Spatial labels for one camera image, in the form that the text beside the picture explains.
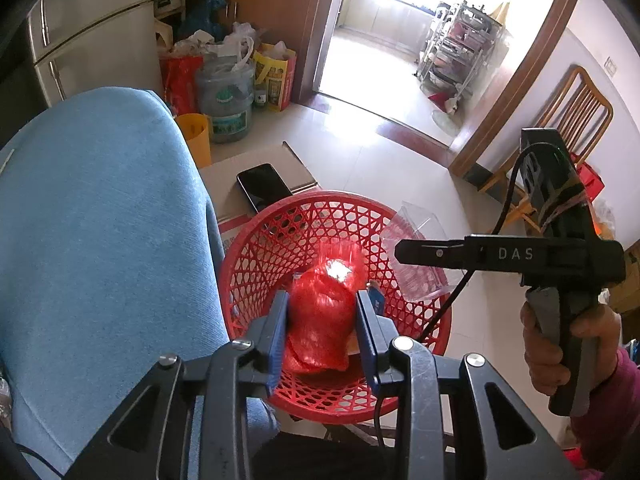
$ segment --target black pants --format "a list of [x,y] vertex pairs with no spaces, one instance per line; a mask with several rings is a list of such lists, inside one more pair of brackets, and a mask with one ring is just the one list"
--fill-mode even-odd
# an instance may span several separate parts
[[[394,457],[391,448],[279,433],[254,456],[252,473],[254,480],[388,480]],[[453,458],[446,454],[448,480],[455,478]]]

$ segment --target doorway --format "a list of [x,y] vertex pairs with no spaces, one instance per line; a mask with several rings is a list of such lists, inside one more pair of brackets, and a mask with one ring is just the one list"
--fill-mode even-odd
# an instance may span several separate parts
[[[527,1],[535,17],[523,12]],[[535,27],[529,23],[541,23],[548,5],[538,0],[333,0],[314,90],[448,148],[514,48],[515,37],[530,45],[528,31]],[[522,20],[529,22],[519,26]]]

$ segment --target chair backrest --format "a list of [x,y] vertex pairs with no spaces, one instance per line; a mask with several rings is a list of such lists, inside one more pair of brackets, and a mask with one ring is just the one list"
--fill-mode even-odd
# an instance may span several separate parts
[[574,66],[546,106],[536,127],[556,127],[569,152],[580,150],[576,153],[576,165],[579,165],[593,151],[612,119],[611,103],[596,88],[587,71],[581,66]]

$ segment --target cabinet handle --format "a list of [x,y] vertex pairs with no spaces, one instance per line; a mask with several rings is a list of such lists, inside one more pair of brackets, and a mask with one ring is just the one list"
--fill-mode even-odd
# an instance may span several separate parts
[[42,44],[43,46],[49,46],[49,26],[47,25],[44,0],[40,0],[40,28],[42,29]]
[[58,72],[58,67],[56,66],[56,62],[54,60],[49,61],[49,71],[51,72],[53,81],[56,82],[56,87],[58,88],[60,99],[64,101],[66,99],[65,89],[62,88],[62,81],[60,81],[60,72]]

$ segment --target smartphone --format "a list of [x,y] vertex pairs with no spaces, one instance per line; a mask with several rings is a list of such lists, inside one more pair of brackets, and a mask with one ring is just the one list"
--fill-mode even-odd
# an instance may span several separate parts
[[238,184],[257,213],[292,195],[271,164],[261,164],[238,173]]

